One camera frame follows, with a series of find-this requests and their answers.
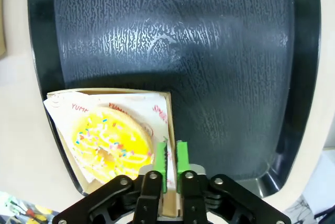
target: cardboard box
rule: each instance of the cardboard box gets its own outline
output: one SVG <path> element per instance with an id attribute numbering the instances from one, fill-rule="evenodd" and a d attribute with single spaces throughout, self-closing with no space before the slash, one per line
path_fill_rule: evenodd
<path id="1" fill-rule="evenodd" d="M 4 25 L 3 25 L 3 0 L 0 0 L 0 56 L 6 52 Z"/>
<path id="2" fill-rule="evenodd" d="M 63 91 L 57 91 L 57 92 L 51 92 L 47 94 L 47 98 L 51 97 L 52 95 L 59 94 L 59 93 L 65 93 L 65 92 L 81 92 L 88 95 L 98 95 L 98 94 L 134 94 L 134 93 L 157 93 L 153 91 L 143 91 L 143 90 L 136 90 L 136 89 L 121 89 L 121 88 L 79 88 L 79 89 L 67 89 Z M 167 108 L 167 119 L 168 119 L 168 125 L 169 125 L 169 135 L 170 135 L 170 141 L 171 141 L 171 149 L 172 153 L 174 153 L 175 150 L 175 139 L 174 139 L 174 130 L 173 130 L 173 121 L 172 121 L 172 106 L 171 106 L 171 94 L 165 93 L 165 92 L 158 92 L 160 95 L 165 97 L 166 100 L 166 108 Z M 102 184 L 97 181 L 93 180 L 91 183 L 88 183 L 88 181 L 83 176 L 82 172 L 80 171 L 73 155 L 71 154 L 68 145 L 65 143 L 65 140 L 60 133 L 59 130 L 57 130 L 57 133 L 59 135 L 59 138 L 61 140 L 61 143 L 63 145 L 66 157 L 70 163 L 70 166 L 80 184 L 80 186 L 83 189 L 83 192 L 90 194 L 93 191 L 97 190 L 102 186 Z M 173 156 L 173 164 L 175 166 L 175 157 Z M 178 215 L 177 211 L 177 203 L 176 203 L 176 191 L 168 189 L 166 194 L 163 196 L 163 209 L 162 209 L 162 215 L 168 216 L 168 217 L 176 217 Z"/>

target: donut hole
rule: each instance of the donut hole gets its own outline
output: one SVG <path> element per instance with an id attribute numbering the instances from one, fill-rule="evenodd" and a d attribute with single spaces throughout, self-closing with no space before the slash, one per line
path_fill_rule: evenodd
<path id="1" fill-rule="evenodd" d="M 105 161 L 115 162 L 115 159 L 111 153 L 108 153 L 105 149 L 100 148 L 98 150 L 98 155 L 104 157 Z"/>

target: donut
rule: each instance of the donut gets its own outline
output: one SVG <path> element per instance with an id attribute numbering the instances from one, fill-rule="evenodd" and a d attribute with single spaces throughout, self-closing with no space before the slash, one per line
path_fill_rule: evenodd
<path id="1" fill-rule="evenodd" d="M 105 184 L 124 174 L 133 180 L 153 161 L 151 138 L 130 116 L 97 107 L 73 128 L 74 156 L 91 175 Z"/>

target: screw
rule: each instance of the screw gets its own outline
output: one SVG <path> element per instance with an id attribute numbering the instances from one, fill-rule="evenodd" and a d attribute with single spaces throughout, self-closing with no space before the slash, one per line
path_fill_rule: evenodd
<path id="1" fill-rule="evenodd" d="M 128 184 L 128 181 L 127 181 L 125 178 L 123 178 L 123 179 L 121 179 L 120 184 L 121 184 L 122 186 L 125 186 L 125 185 Z"/>
<path id="2" fill-rule="evenodd" d="M 187 172 L 187 173 L 185 174 L 185 177 L 186 177 L 186 178 L 193 178 L 193 173 Z"/>
<path id="3" fill-rule="evenodd" d="M 150 178 L 154 180 L 155 178 L 157 178 L 157 174 L 155 174 L 155 173 L 151 173 L 151 174 L 150 174 Z"/>
<path id="4" fill-rule="evenodd" d="M 224 181 L 222 179 L 220 179 L 220 178 L 216 178 L 214 180 L 214 182 L 215 182 L 215 184 L 218 184 L 218 185 L 222 185 L 224 183 Z"/>

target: colorful object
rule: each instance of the colorful object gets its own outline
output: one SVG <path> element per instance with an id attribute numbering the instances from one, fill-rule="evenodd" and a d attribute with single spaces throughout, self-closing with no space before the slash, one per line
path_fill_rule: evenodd
<path id="1" fill-rule="evenodd" d="M 160 142 L 157 144 L 156 158 L 153 169 L 160 172 L 163 176 L 163 193 L 166 193 L 166 176 L 167 176 L 167 159 L 166 159 L 166 143 Z"/>
<path id="2" fill-rule="evenodd" d="M 134 180 L 142 166 L 153 162 L 147 132 L 118 110 L 87 112 L 73 129 L 72 140 L 78 162 L 102 183 L 120 174 Z"/>
<path id="3" fill-rule="evenodd" d="M 177 142 L 177 192 L 180 193 L 180 176 L 183 172 L 190 170 L 188 162 L 187 142 Z"/>
<path id="4" fill-rule="evenodd" d="M 47 219 L 46 219 L 45 216 L 36 215 L 35 220 L 31 218 L 27 221 L 27 224 L 40 224 L 40 223 L 46 223 L 46 221 L 47 221 Z"/>
<path id="5" fill-rule="evenodd" d="M 41 214 L 44 214 L 44 215 L 50 215 L 52 214 L 52 210 L 49 209 L 49 208 L 46 208 L 46 207 L 42 207 L 40 205 L 35 205 L 36 209 L 41 213 Z"/>

